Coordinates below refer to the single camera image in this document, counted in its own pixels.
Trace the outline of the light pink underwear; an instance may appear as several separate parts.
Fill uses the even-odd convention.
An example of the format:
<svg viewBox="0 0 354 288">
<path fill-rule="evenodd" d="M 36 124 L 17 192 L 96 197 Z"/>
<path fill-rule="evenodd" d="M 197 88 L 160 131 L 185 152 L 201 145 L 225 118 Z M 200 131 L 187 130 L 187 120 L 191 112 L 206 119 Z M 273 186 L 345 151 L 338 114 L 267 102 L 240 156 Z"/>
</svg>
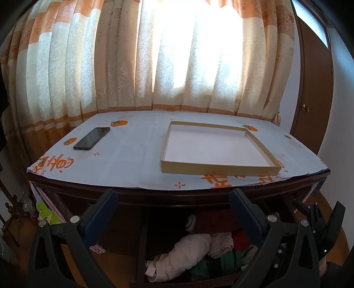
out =
<svg viewBox="0 0 354 288">
<path fill-rule="evenodd" d="M 213 259 L 232 251 L 234 248 L 231 232 L 211 234 L 208 256 Z"/>
</svg>

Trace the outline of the shallow cardboard tray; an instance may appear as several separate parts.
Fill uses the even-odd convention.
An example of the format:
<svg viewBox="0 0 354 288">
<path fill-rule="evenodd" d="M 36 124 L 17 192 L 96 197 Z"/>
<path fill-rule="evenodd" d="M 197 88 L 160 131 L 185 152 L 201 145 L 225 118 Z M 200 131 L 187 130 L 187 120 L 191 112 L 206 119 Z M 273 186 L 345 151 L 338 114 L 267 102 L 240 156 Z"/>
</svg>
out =
<svg viewBox="0 0 354 288">
<path fill-rule="evenodd" d="M 246 128 L 171 121 L 163 142 L 163 173 L 276 176 L 280 162 Z"/>
</svg>

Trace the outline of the green black striped underwear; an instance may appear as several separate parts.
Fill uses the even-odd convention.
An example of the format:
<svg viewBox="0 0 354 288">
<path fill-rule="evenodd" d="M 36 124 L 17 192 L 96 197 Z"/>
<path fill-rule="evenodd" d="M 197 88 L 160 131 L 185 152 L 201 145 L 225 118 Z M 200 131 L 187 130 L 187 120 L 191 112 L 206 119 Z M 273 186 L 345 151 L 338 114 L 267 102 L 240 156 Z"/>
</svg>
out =
<svg viewBox="0 0 354 288">
<path fill-rule="evenodd" d="M 190 269 L 190 273 L 196 278 L 218 277 L 240 270 L 242 265 L 242 253 L 229 251 L 218 258 L 203 258 Z"/>
</svg>

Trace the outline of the orange cream patterned curtain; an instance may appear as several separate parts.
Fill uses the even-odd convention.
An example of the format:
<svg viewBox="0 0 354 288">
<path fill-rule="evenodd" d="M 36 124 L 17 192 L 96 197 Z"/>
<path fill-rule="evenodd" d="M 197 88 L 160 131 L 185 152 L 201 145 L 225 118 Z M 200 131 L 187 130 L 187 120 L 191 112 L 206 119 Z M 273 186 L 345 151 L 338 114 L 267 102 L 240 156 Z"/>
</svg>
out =
<svg viewBox="0 0 354 288">
<path fill-rule="evenodd" d="M 279 121 L 290 1 L 2 1 L 1 19 L 1 131 L 21 170 L 98 113 Z"/>
</svg>

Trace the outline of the brown wooden door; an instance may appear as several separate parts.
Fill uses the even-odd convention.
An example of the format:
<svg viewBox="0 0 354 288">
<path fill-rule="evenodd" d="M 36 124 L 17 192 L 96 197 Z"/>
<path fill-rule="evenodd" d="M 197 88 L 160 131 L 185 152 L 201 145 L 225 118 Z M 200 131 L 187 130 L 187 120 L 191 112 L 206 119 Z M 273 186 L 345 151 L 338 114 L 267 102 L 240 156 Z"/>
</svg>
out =
<svg viewBox="0 0 354 288">
<path fill-rule="evenodd" d="M 334 89 L 328 22 L 311 1 L 293 1 L 299 36 L 299 94 L 291 135 L 317 154 L 325 137 Z M 310 111 L 302 110 L 306 104 Z"/>
</svg>

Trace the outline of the dark red underwear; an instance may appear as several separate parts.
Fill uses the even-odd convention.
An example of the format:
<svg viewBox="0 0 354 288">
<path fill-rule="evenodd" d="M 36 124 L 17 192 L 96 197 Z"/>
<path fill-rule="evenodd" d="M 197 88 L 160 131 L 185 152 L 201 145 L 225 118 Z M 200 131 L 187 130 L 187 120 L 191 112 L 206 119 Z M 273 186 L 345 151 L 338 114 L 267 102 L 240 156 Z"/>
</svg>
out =
<svg viewBox="0 0 354 288">
<path fill-rule="evenodd" d="M 250 241 L 248 240 L 245 232 L 239 232 L 232 236 L 233 246 L 236 251 L 246 251 L 250 246 Z"/>
</svg>

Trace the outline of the pink dotted underwear roll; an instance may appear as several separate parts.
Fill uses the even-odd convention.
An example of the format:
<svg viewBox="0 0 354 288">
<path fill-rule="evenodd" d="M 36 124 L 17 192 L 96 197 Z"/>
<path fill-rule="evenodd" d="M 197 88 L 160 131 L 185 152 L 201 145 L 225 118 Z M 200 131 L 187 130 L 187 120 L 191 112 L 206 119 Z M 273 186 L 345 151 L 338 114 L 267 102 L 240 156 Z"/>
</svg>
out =
<svg viewBox="0 0 354 288">
<path fill-rule="evenodd" d="M 183 272 L 196 266 L 209 252 L 211 236 L 192 234 L 183 237 L 173 249 L 147 261 L 145 275 L 152 283 L 161 283 L 179 277 Z"/>
</svg>

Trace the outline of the black smartphone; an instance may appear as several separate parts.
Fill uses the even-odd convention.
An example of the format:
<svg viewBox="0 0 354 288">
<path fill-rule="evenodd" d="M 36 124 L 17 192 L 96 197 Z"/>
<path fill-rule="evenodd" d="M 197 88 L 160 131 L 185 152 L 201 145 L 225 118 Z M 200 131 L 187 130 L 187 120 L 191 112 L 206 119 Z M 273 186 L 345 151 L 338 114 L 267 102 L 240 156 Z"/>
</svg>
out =
<svg viewBox="0 0 354 288">
<path fill-rule="evenodd" d="M 108 132 L 109 127 L 95 127 L 87 135 L 78 141 L 73 147 L 74 150 L 91 150 Z"/>
</svg>

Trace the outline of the brass door knob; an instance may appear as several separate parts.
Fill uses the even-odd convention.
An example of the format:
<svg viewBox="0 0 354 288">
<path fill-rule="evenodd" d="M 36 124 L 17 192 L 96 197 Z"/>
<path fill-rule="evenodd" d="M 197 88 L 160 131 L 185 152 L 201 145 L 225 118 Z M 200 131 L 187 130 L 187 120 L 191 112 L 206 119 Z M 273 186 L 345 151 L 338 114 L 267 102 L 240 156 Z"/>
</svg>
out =
<svg viewBox="0 0 354 288">
<path fill-rule="evenodd" d="M 308 113 L 310 111 L 310 108 L 306 105 L 306 104 L 303 104 L 302 105 L 302 110 L 306 113 Z"/>
</svg>

